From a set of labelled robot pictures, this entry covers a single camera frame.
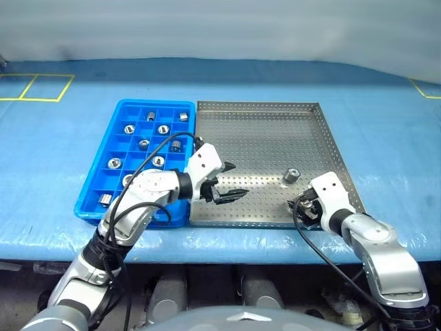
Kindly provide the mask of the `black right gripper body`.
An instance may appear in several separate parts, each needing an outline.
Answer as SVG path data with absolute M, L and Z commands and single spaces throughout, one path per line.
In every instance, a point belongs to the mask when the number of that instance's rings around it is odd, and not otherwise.
M 316 191 L 313 188 L 308 188 L 299 197 L 302 197 L 303 201 L 302 206 L 298 210 L 304 211 L 310 217 L 310 226 L 306 229 L 318 227 L 322 216 L 322 207 L 318 201 Z

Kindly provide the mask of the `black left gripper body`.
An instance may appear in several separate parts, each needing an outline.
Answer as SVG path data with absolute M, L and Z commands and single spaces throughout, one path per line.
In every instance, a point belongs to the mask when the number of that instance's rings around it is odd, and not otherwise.
M 201 199 L 204 199 L 207 203 L 214 202 L 217 204 L 220 199 L 220 193 L 216 188 L 217 184 L 218 179 L 216 177 L 205 180 L 201 185 Z

